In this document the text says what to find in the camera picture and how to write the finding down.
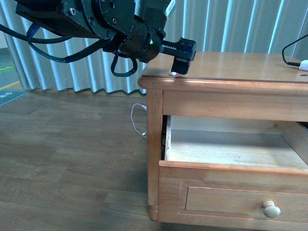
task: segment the drawer knob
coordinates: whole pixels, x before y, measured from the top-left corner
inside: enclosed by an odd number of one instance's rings
[[[268,218],[276,218],[280,215],[280,209],[275,206],[274,202],[272,201],[266,201],[262,204],[262,207],[264,208],[263,214]]]

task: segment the wooden floor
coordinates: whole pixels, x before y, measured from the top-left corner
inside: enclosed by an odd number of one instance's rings
[[[130,121],[145,101],[31,92],[0,107],[0,230],[227,230],[149,220],[146,139]]]

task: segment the table leg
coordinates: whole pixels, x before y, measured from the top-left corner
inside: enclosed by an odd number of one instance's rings
[[[149,217],[157,220],[158,173],[162,150],[163,91],[147,90]]]

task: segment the vertical blind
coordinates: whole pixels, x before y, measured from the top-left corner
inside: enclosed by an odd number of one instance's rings
[[[0,0],[0,3],[1,23],[25,34],[31,23],[14,13],[16,2]],[[181,36],[193,39],[198,51],[281,53],[284,46],[308,34],[307,16],[307,0],[177,0],[165,28],[166,39],[178,41]],[[41,30],[37,37],[49,39],[55,35]],[[143,63],[139,63],[138,72],[131,77],[118,78],[110,71],[113,54],[98,51],[81,61],[59,64],[35,53],[24,41],[9,36],[6,39],[26,89],[73,88],[93,92],[104,89],[127,93],[140,90],[145,93],[137,84],[145,68]],[[74,38],[63,44],[39,47],[49,54],[64,57],[94,41]],[[308,59],[308,39],[290,47],[286,55]],[[121,59],[116,71],[126,72],[131,68],[129,60]]]

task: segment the open drawer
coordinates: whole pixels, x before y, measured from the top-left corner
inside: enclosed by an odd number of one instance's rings
[[[299,123],[170,116],[158,220],[308,231],[307,163]]]

